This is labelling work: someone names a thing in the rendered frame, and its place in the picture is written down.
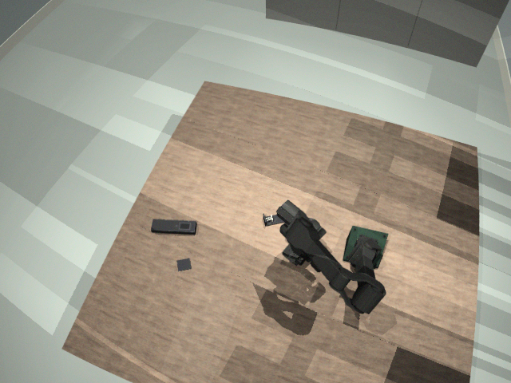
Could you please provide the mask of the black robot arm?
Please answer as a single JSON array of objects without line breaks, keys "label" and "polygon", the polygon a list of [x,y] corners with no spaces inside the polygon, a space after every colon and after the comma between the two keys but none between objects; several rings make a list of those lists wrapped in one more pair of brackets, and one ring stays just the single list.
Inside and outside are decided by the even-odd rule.
[{"label": "black robot arm", "polygon": [[[347,256],[348,262],[356,267],[357,273],[352,273],[343,268],[320,242],[327,231],[318,221],[307,218],[305,212],[290,200],[287,200],[276,212],[277,216],[288,225],[285,237],[289,244],[283,250],[286,259],[296,266],[298,264],[301,266],[306,261],[307,255],[327,278],[330,287],[342,295],[343,301],[350,308],[360,314],[370,314],[386,296],[384,285],[375,280],[372,263],[382,250],[377,244],[378,240],[365,235],[359,236],[354,250]],[[358,283],[352,299],[347,297],[344,290],[350,280]]]}]

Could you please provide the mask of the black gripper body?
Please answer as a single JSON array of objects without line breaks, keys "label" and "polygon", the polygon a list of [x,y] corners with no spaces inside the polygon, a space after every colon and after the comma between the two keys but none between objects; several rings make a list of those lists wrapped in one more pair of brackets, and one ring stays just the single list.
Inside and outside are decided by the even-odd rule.
[{"label": "black gripper body", "polygon": [[[280,229],[279,229],[279,232],[280,232],[280,233],[281,233],[284,237],[286,236],[285,231],[287,230],[287,228],[288,228],[288,225],[287,225],[286,223],[284,223],[284,224],[280,227]],[[286,238],[286,237],[285,237],[285,238]],[[312,268],[313,268],[314,270],[316,270],[317,272],[320,272],[320,269],[318,269],[318,268],[316,267],[316,265],[313,263],[313,261],[311,261],[311,266],[312,266]]]}]

